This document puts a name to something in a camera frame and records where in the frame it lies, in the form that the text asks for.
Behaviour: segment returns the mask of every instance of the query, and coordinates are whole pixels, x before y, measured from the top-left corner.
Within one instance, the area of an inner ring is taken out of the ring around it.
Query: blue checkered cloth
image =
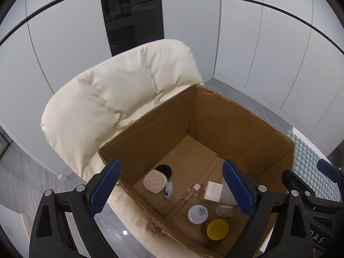
[[[287,136],[295,144],[293,172],[315,191],[317,197],[342,201],[338,185],[319,172],[316,167],[321,158],[293,132],[289,131]]]

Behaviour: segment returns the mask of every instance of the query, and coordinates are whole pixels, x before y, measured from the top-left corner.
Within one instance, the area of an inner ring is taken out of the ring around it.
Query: blue rubber tip
[[[97,213],[101,213],[106,201],[114,189],[119,177],[121,176],[121,162],[115,160],[104,177],[100,180],[90,199],[88,207],[89,214],[94,217]]]
[[[255,214],[253,198],[228,161],[225,161],[222,165],[222,176],[231,190],[241,212],[252,217]]]
[[[320,159],[318,163],[316,164],[316,166],[319,171],[321,171],[333,182],[337,183],[342,180],[342,177],[343,177],[342,172],[335,166],[332,166],[330,163],[325,161],[324,159]]]

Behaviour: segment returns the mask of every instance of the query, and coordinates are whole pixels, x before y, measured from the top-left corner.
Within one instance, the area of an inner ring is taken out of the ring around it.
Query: small glass bottle
[[[181,200],[184,203],[189,203],[191,199],[197,194],[201,186],[198,183],[195,183],[191,188],[189,188],[184,195],[181,197]]]

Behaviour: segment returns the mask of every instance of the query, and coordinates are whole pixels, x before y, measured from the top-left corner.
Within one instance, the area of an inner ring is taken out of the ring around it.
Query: yellow lid
[[[214,220],[207,227],[207,235],[211,240],[222,240],[228,232],[228,223],[223,219]]]

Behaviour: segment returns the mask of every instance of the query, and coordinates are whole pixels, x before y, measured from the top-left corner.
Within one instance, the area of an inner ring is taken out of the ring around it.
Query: black disc
[[[169,179],[172,176],[172,170],[169,165],[166,164],[160,164],[155,168],[158,172],[163,173],[167,179]]]

